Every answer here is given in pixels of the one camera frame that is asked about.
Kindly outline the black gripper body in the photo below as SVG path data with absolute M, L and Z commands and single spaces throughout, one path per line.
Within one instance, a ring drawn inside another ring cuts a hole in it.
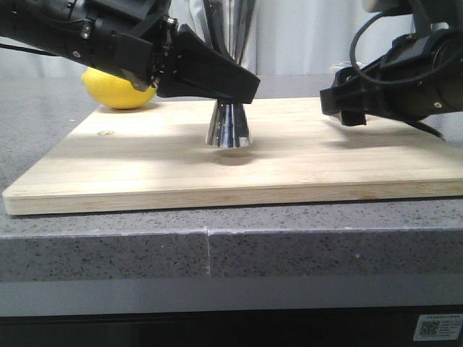
M 421 121 L 462 110 L 462 31 L 440 29 L 424 38 L 395 39 L 375 76 L 392 82 L 378 93 L 375 115 Z
M 1 36 L 146 91 L 178 26 L 170 1 L 2 1 Z

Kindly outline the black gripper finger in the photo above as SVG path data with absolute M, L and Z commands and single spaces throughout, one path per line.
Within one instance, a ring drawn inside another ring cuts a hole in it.
M 365 126 L 367 124 L 366 115 L 361 112 L 341 110 L 340 122 L 347 127 Z
M 361 77 L 361 69 L 344 67 L 334 74 L 332 86 L 320 91 L 321 111 L 328 116 L 345 113 L 387 116 L 382 89 Z
M 188 25 L 181 25 L 163 60 L 157 82 L 162 98 L 200 97 L 227 103 L 252 103 L 260 79 L 209 48 Z

